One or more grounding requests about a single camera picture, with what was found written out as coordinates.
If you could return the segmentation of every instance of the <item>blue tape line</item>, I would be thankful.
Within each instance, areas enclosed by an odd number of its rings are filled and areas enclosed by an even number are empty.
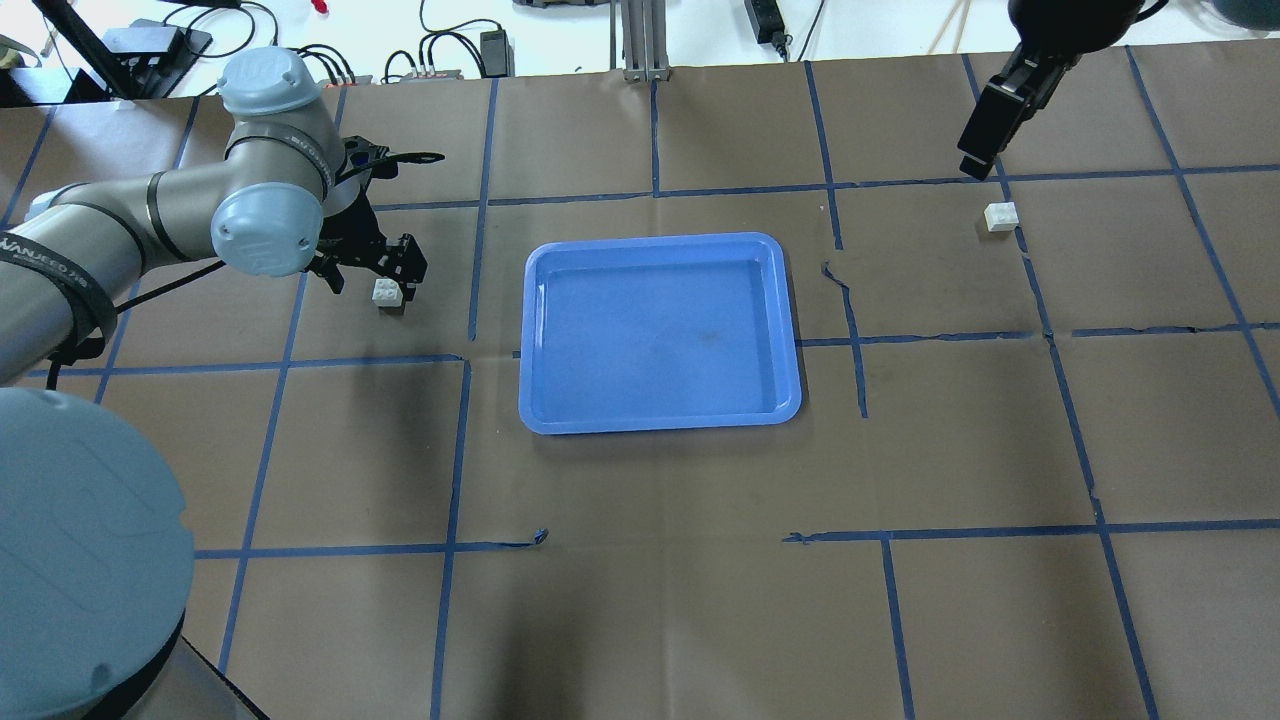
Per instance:
[[[463,542],[457,543],[457,552],[486,552],[538,547],[549,537],[547,528],[539,528],[532,539],[525,542]],[[215,548],[197,550],[196,560],[238,560],[241,557],[361,557],[376,555],[443,555],[449,551],[447,542],[424,542],[402,544],[332,544],[315,547],[251,547],[248,550]]]
[[[884,564],[884,592],[888,596],[888,621],[893,630],[893,655],[897,657],[897,683],[902,691],[902,716],[906,720],[915,720],[911,673],[906,664],[906,638],[902,635],[902,610],[897,602],[897,575],[893,573],[893,550],[888,538],[881,539],[881,560]]]
[[[252,373],[279,370],[279,363],[227,363],[218,365],[157,365],[150,368],[115,368],[113,375],[191,375],[196,373]]]
[[[868,336],[859,338],[863,345],[899,345],[905,342],[925,342],[925,341],[941,341],[941,342],[974,342],[986,340],[1028,340],[1036,337],[1036,333],[1029,331],[998,331],[989,333],[940,333],[940,334],[883,334],[883,336]]]
[[[463,363],[460,355],[393,355],[388,357],[337,357],[326,360],[291,360],[291,368],[349,368],[353,365],[429,365],[434,363]]]
[[[435,202],[390,202],[372,208],[378,213],[389,213],[394,210],[448,210],[452,208],[477,208],[479,205],[475,200],[440,200]]]
[[[658,81],[649,81],[649,140],[653,154],[653,196],[658,197],[662,183],[658,181]]]
[[[45,113],[45,124],[40,126],[40,135],[36,136],[36,143],[31,146],[31,155],[27,158],[27,164],[22,168],[22,174],[18,176],[18,184],[13,188],[13,196],[9,197],[9,206],[5,208],[4,217],[0,218],[0,224],[8,225],[13,219],[13,211],[18,208],[18,200],[22,197],[23,188],[27,187],[27,179],[31,177],[31,169],[36,167],[36,158],[40,155],[40,149],[45,145],[45,137],[49,135],[49,128],[54,124],[54,115],[58,114],[58,106],[54,105]]]
[[[253,482],[253,496],[248,505],[248,520],[244,523],[244,539],[241,550],[246,556],[236,568],[236,584],[232,587],[230,610],[227,614],[227,628],[223,630],[223,647],[218,655],[218,669],[227,673],[227,662],[232,655],[232,639],[236,635],[236,620],[239,616],[241,594],[244,591],[244,573],[248,569],[248,551],[253,547],[253,530],[257,528],[257,512],[262,505],[262,488],[266,484],[266,470],[271,462],[271,446],[275,442],[275,428],[280,419],[280,406],[284,404],[284,386],[289,377],[289,359],[293,356],[293,342],[298,334],[298,319],[302,316],[302,297],[306,295],[307,277],[298,275],[298,290],[293,295],[293,316],[289,319],[289,334],[284,340],[284,352],[280,360],[280,375],[275,382],[275,396],[271,400],[271,414],[266,421],[266,438],[262,441],[262,455],[257,464],[257,478]]]
[[[1280,165],[1219,165],[1210,168],[1181,168],[1183,174],[1210,176],[1226,173],[1275,173],[1280,172]]]
[[[142,290],[142,281],[136,281],[133,287],[129,288],[129,300],[137,297],[140,290]],[[129,329],[129,318],[132,316],[133,309],[131,307],[120,315],[120,322],[115,327],[115,337],[111,338],[111,352],[106,356],[106,365],[102,368],[102,379],[97,382],[97,392],[93,393],[95,405],[101,405],[102,397],[106,396],[106,383],[111,380],[115,360],[120,356],[120,346],[124,345],[124,333]]]
[[[1151,328],[1082,328],[1071,331],[1071,337],[1126,337],[1139,334],[1198,334],[1198,333],[1224,333],[1239,332],[1240,325],[1230,323],[1215,328],[1197,328],[1193,325],[1155,325]]]
[[[453,492],[449,496],[449,529],[445,536],[444,573],[440,579],[440,606],[435,624],[435,667],[431,671],[431,720],[440,717],[444,694],[444,650],[449,632],[449,601],[453,596],[453,566],[457,560],[458,510],[462,502],[462,466],[466,459],[467,420],[471,414],[471,363],[462,365],[462,397],[458,400],[458,430],[453,445]],[[539,530],[545,538],[545,530]]]
[[[832,183],[836,190],[869,190],[876,187],[899,187],[906,184],[973,184],[982,181],[970,178],[969,176],[954,177],[954,178],[908,178],[908,179],[887,179],[887,181],[859,181],[859,182],[837,182]]]
[[[476,213],[476,247],[471,258],[471,309],[467,316],[467,340],[476,338],[476,318],[480,313],[480,265],[484,263],[484,224],[489,210],[489,172],[493,168],[493,127],[498,114],[498,79],[489,81],[489,118],[484,129],[484,163],[480,165],[480,211]]]
[[[822,174],[827,181],[827,208],[831,210],[831,234],[836,238],[836,250],[845,249],[840,232],[840,209],[836,208],[835,176],[831,172],[831,150],[827,147],[827,126],[822,120],[822,102],[818,100],[818,82],[813,77],[813,63],[805,60],[804,77],[809,83],[809,102],[813,105],[813,122],[818,129],[818,149],[822,151]]]
[[[170,169],[177,170],[182,165],[182,158],[187,154],[187,143],[191,141],[191,131],[196,127],[196,113],[200,110],[200,96],[191,99],[191,111],[187,113],[187,127],[182,128],[182,140],[178,141],[178,154],[173,159]]]
[[[1249,520],[1180,520],[1169,523],[1120,523],[1107,525],[1112,533],[1216,533],[1228,530],[1280,530],[1280,518]]]
[[[969,88],[973,91],[974,101],[979,99],[978,79],[973,72],[973,64],[969,61],[969,55],[961,55],[961,61],[964,63],[965,74],[969,78]],[[1005,196],[1005,201],[1012,199],[1012,193],[1009,188],[1009,177],[1005,173],[1005,165],[998,159],[996,160],[996,177],[1000,179],[1000,188]],[[1094,478],[1093,466],[1089,461],[1088,450],[1084,446],[1084,433],[1080,430],[1079,416],[1075,413],[1075,401],[1071,397],[1071,387],[1066,379],[1066,369],[1062,365],[1062,357],[1057,350],[1057,342],[1053,338],[1053,325],[1050,322],[1048,310],[1044,305],[1044,295],[1041,291],[1039,281],[1036,277],[1036,266],[1032,264],[1030,252],[1027,245],[1027,236],[1021,227],[1015,228],[1015,234],[1018,237],[1018,249],[1023,254],[1023,268],[1027,272],[1027,282],[1032,287],[1032,292],[1036,296],[1036,307],[1041,314],[1041,320],[1043,323],[1044,341],[1048,345],[1048,354],[1053,361],[1053,375],[1057,378],[1059,393],[1062,397],[1062,407],[1066,410],[1066,420],[1071,429],[1071,441],[1075,445],[1075,454],[1080,462],[1080,471],[1084,475],[1084,484],[1089,493],[1089,503],[1093,506],[1093,518],[1098,529],[1098,539],[1102,544],[1102,553],[1107,565],[1107,574],[1111,578],[1111,588],[1116,597],[1116,606],[1120,611],[1120,624],[1124,626],[1125,639],[1129,643],[1129,655],[1133,660],[1134,673],[1138,676],[1138,687],[1142,691],[1143,703],[1147,707],[1147,715],[1149,720],[1158,720],[1160,712],[1156,708],[1156,696],[1151,689],[1151,679],[1147,675],[1147,664],[1142,655],[1142,647],[1138,643],[1138,633],[1134,629],[1133,615],[1129,611],[1129,597],[1124,589],[1124,580],[1120,577],[1120,566],[1116,561],[1115,548],[1111,546],[1111,536],[1107,532],[1106,514],[1102,509],[1102,501],[1100,501],[1094,493]]]
[[[845,347],[854,341],[847,337],[817,337],[810,340],[797,340],[796,347]]]
[[[1169,164],[1174,168],[1174,177],[1178,178],[1178,188],[1181,190],[1183,200],[1187,202],[1187,209],[1192,214],[1192,222],[1196,223],[1196,232],[1199,233],[1201,245],[1204,246],[1204,252],[1208,255],[1210,264],[1213,266],[1217,282],[1222,286],[1222,293],[1226,295],[1226,301],[1231,305],[1231,313],[1235,314],[1235,322],[1242,327],[1244,342],[1249,346],[1249,352],[1253,355],[1253,364],[1258,368],[1258,375],[1262,378],[1262,384],[1267,389],[1267,397],[1271,400],[1271,409],[1275,411],[1276,416],[1280,418],[1280,392],[1276,392],[1276,384],[1271,378],[1271,372],[1267,369],[1266,361],[1262,359],[1262,351],[1258,348],[1258,341],[1253,337],[1253,332],[1249,329],[1249,320],[1245,319],[1244,309],[1240,306],[1240,301],[1235,296],[1235,290],[1231,288],[1231,282],[1226,277],[1226,269],[1222,268],[1222,263],[1217,258],[1217,251],[1213,249],[1213,241],[1210,238],[1208,228],[1204,225],[1204,219],[1201,218],[1199,209],[1196,206],[1196,199],[1192,196],[1192,188],[1187,183],[1187,177],[1183,173],[1181,165],[1178,164],[1178,155],[1174,154],[1174,146],[1169,141],[1169,135],[1165,133],[1165,126],[1160,122],[1160,117],[1156,114],[1156,105],[1151,101],[1151,94],[1147,92],[1147,83],[1142,79],[1142,70],[1138,68],[1138,58],[1134,56],[1133,49],[1129,46],[1125,46],[1125,54],[1129,56],[1129,69],[1133,72],[1133,79],[1138,83],[1138,94],[1142,96],[1142,102],[1146,105],[1147,114],[1151,117],[1151,126],[1156,129],[1156,135],[1160,137],[1160,145],[1164,146],[1165,155],[1169,156]]]
[[[342,115],[347,110],[347,86],[338,88],[338,108],[333,111],[333,126],[342,135]]]
[[[1010,174],[1005,179],[1009,182],[1041,182],[1041,181],[1069,181],[1069,179],[1103,179],[1103,178],[1157,178],[1174,174],[1170,169],[1153,168],[1149,170],[1096,170],[1088,173],[1032,173]]]
[[[703,190],[664,190],[657,197],[716,197],[721,195],[769,195],[777,192],[813,192],[817,190],[831,190],[827,183],[814,182],[806,184],[762,184],[753,187],[710,187]]]
[[[490,206],[509,205],[556,205],[561,202],[602,202],[608,200],[634,200],[649,197],[648,192],[605,192],[600,195],[556,195],[550,197],[498,197],[489,201]]]
[[[845,301],[845,323],[849,324],[849,346],[854,352],[854,383],[858,386],[858,411],[863,419],[867,413],[867,374],[863,365],[861,336],[858,334],[858,319],[854,316],[854,302],[849,296],[849,286],[831,273],[831,263],[822,264],[822,274],[828,281],[840,286],[840,293]]]

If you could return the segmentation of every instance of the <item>blue tray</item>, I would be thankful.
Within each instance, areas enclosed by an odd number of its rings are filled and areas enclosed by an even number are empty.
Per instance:
[[[785,423],[788,297],[762,233],[544,245],[525,265],[520,418],[541,434]]]

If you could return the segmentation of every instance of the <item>white lego brick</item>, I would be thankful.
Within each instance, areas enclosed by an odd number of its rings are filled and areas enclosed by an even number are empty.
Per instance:
[[[987,232],[1009,232],[1018,227],[1018,208],[1012,202],[992,202],[983,213]]]
[[[379,307],[399,307],[404,304],[404,293],[396,281],[378,278],[374,281],[374,305]]]

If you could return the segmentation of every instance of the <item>tray rim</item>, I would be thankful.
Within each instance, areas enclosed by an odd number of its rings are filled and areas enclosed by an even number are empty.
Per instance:
[[[765,413],[741,413],[741,414],[721,414],[721,415],[673,415],[673,416],[654,416],[643,419],[614,419],[614,420],[557,420],[548,421],[538,418],[532,407],[532,378],[536,364],[536,352],[534,347],[534,336],[536,332],[536,315],[530,311],[527,305],[536,296],[536,278],[539,263],[550,254],[558,252],[573,252],[573,251],[586,251],[586,250],[599,250],[603,243],[607,243],[609,249],[625,250],[634,247],[663,247],[663,246],[687,246],[690,243],[704,243],[704,245],[741,245],[741,243],[755,243],[760,245],[765,250],[769,264],[773,266],[773,275],[776,278],[772,283],[765,283],[765,295],[776,296],[780,302],[773,304],[777,310],[776,313],[765,313],[768,323],[773,323],[774,319],[778,322],[780,327],[768,328],[771,337],[771,351],[781,356],[782,368],[781,372],[776,372],[774,377],[778,378],[777,395],[782,397],[782,402],[771,411]],[[741,232],[728,232],[728,233],[703,233],[703,234],[677,234],[677,236],[653,236],[653,237],[626,237],[626,238],[603,238],[603,240],[579,240],[579,241],[557,241],[548,242],[545,245],[538,246],[525,260],[525,278],[524,278],[524,304],[525,307],[521,310],[521,332],[520,332],[520,397],[518,397],[518,410],[520,419],[530,430],[544,434],[589,434],[589,433],[611,433],[611,432],[641,432],[641,430],[664,430],[664,429],[690,429],[690,428],[719,428],[719,427],[748,427],[748,425],[776,425],[786,423],[800,411],[800,405],[803,402],[803,388],[800,382],[800,365],[799,365],[799,348],[795,342],[795,328],[791,313],[791,295],[790,283],[787,282],[786,273],[786,255],[782,246],[772,236],[758,232],[758,231],[741,231]],[[782,352],[777,352],[778,348],[774,347],[773,338],[786,342],[786,347]]]

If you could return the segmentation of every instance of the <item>wire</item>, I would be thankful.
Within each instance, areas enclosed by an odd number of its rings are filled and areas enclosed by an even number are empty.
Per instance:
[[[480,76],[484,77],[486,74],[484,68],[484,60],[480,58],[480,49],[476,47],[475,42],[472,42],[471,38],[453,31],[422,36],[422,40],[420,40],[417,44],[417,59],[422,65],[430,68],[433,72],[435,70],[435,59],[433,56],[434,55],[433,51],[435,49],[435,41],[440,40],[442,37],[452,37],[457,40],[460,44],[462,44],[462,47],[467,51],[468,55],[471,55],[471,59],[475,61],[476,69],[480,70]],[[426,42],[425,59],[422,58],[424,42]]]
[[[1169,0],[1156,0],[1155,3],[1151,4],[1149,8],[1147,8],[1146,10],[1143,10],[1140,13],[1138,13],[1138,17],[1134,18],[1133,22],[1140,23],[1142,20],[1146,20],[1151,15],[1155,15],[1156,13],[1164,10],[1165,5],[1167,5],[1167,4],[1169,4]]]
[[[401,55],[403,55],[404,59],[408,60],[408,65],[411,68],[413,68],[413,74],[415,76],[417,74],[417,63],[413,61],[413,56],[410,55],[408,53],[403,51],[403,50],[397,50],[397,51],[392,53],[390,56],[387,58],[387,64],[383,65],[383,85],[390,82],[390,78],[392,78],[392,60],[394,60],[396,58],[399,58]]]
[[[163,284],[163,286],[160,286],[160,287],[157,287],[157,288],[155,288],[155,290],[152,290],[150,292],[145,292],[145,293],[142,293],[142,295],[140,295],[140,296],[137,296],[137,297],[134,297],[132,300],[125,300],[124,302],[122,302],[122,304],[119,304],[119,305],[115,306],[115,313],[120,314],[120,313],[124,313],[125,310],[128,310],[131,307],[137,307],[138,305],[142,305],[147,300],[155,300],[156,297],[160,297],[161,295],[164,295],[166,292],[178,290],[179,287],[182,287],[184,284],[196,282],[200,278],[202,278],[202,277],[212,273],[214,270],[218,270],[219,268],[224,268],[225,265],[227,265],[227,263],[223,263],[221,260],[219,260],[216,263],[212,263],[210,265],[205,265],[204,268],[196,270],[195,273],[191,273],[189,275],[178,278],[178,279],[173,281],[172,283]],[[59,374],[59,372],[61,372],[61,369],[63,369],[63,364],[61,363],[59,363],[56,360],[51,360],[49,363],[49,375],[45,378],[45,389],[58,389],[58,374]]]
[[[155,300],[156,297],[160,297],[161,295],[164,295],[164,293],[166,293],[169,291],[178,290],[179,287],[182,287],[182,286],[184,286],[187,283],[196,282],[200,278],[202,278],[202,277],[212,273],[214,270],[224,268],[225,265],[227,265],[227,263],[223,263],[221,260],[219,260],[216,263],[211,263],[209,265],[205,265],[204,268],[196,270],[195,273],[191,273],[189,275],[178,278],[178,279],[173,281],[172,283],[163,284],[163,286],[160,286],[160,287],[157,287],[157,288],[155,288],[155,290],[152,290],[150,292],[143,292],[142,295],[140,295],[140,296],[137,296],[137,297],[134,297],[132,300],[125,300],[124,302],[122,302],[122,304],[119,304],[119,305],[115,306],[115,311],[116,311],[116,314],[119,314],[119,313],[124,313],[125,310],[128,310],[131,307],[137,307],[138,305],[142,305],[147,300]]]
[[[72,100],[79,100],[81,96],[79,90],[76,88],[76,78],[72,77],[70,69],[67,68],[67,60],[63,60],[63,51],[58,49],[58,37],[54,36],[54,28],[49,27],[49,18],[41,17],[40,19],[45,22],[45,29],[49,31],[49,41],[54,44],[54,53],[58,55],[58,64],[63,67],[63,73],[67,76]]]
[[[288,47],[288,50],[297,53],[302,58],[315,58],[316,60],[320,61],[321,65],[324,65],[324,72],[326,76],[329,76],[329,85],[343,85],[344,81],[338,79],[338,76],[340,73],[337,67],[338,63],[333,58],[323,53],[312,53],[310,50],[302,50],[301,47]]]
[[[248,47],[250,42],[253,42],[253,37],[257,35],[257,20],[253,18],[253,13],[250,13],[246,9],[246,6],[248,6],[248,8],[256,8],[256,9],[261,10],[261,12],[266,13],[268,17],[271,18],[271,41],[270,41],[270,45],[279,45],[280,44],[280,19],[278,17],[275,17],[275,13],[271,12],[270,8],[268,8],[266,5],[264,5],[261,3],[257,3],[255,0],[244,0],[241,4],[241,6],[238,6],[238,8],[205,8],[198,15],[196,15],[186,26],[172,26],[172,27],[182,27],[182,29],[184,32],[184,36],[186,36],[184,41],[187,42],[187,50],[191,53],[191,55],[193,58],[201,58],[201,59],[206,59],[206,60],[216,60],[216,59],[220,59],[220,58],[229,58],[229,56],[234,55],[236,53],[239,53],[241,50]],[[198,8],[200,8],[198,5],[183,5],[183,6],[180,6],[180,8],[175,9],[175,10],[172,10],[168,15],[165,15],[164,19],[160,20],[160,24],[169,26],[170,24],[169,20],[172,20],[173,17],[177,15],[178,13],[182,13],[183,10],[192,10],[192,9],[198,9]],[[207,53],[206,54],[206,53],[200,53],[198,50],[193,49],[191,46],[191,31],[192,31],[192,28],[195,28],[196,23],[198,23],[200,20],[207,18],[209,15],[211,15],[214,13],[221,12],[221,10],[236,10],[237,13],[239,13],[239,14],[244,15],[246,18],[248,18],[248,36],[244,37],[243,42],[241,42],[239,45],[237,45],[236,47],[233,47],[233,49],[230,49],[230,50],[228,50],[225,53]]]
[[[822,9],[827,6],[827,0],[819,0],[818,12],[813,14],[813,22],[809,23],[809,32],[804,36],[804,45],[800,46],[800,54],[796,55],[796,61],[804,60],[804,54],[809,51],[809,41],[813,40],[813,31],[818,29],[818,19],[822,18]]]
[[[389,163],[411,163],[415,165],[430,165],[431,163],[439,163],[443,159],[444,155],[440,155],[439,152],[396,152],[392,155],[383,155],[376,160],[371,160],[369,163],[365,163],[364,165],[356,165],[349,170],[339,173],[338,177],[333,179],[333,183],[340,184],[342,182],[348,181],[365,170],[371,170],[379,165],[387,165]]]
[[[447,28],[440,28],[440,29],[431,29],[431,28],[426,27],[426,0],[419,0],[419,4],[417,4],[417,22],[419,22],[419,24],[422,26],[422,32],[429,32],[429,33],[430,32],[453,32],[453,31],[457,31],[457,29],[462,29],[462,28],[465,28],[467,26],[474,26],[476,23],[493,23],[493,27],[495,27],[498,29],[502,29],[502,23],[499,23],[498,20],[494,20],[494,19],[490,19],[490,18],[474,18],[474,19],[458,23],[458,24],[456,24],[453,27],[447,27]]]
[[[300,50],[317,53],[316,47],[319,47],[320,51],[328,50],[329,53],[332,53],[333,56],[337,58],[339,63],[342,63],[342,69],[347,70],[347,78],[351,79],[351,85],[356,85],[356,72],[351,69],[351,63],[347,61],[347,58],[342,53],[339,53],[337,47],[332,45],[325,45],[323,42],[312,42],[311,45],[303,45]]]
[[[45,389],[58,389],[58,373],[63,369],[63,364],[58,360],[49,361],[49,377],[45,378]]]

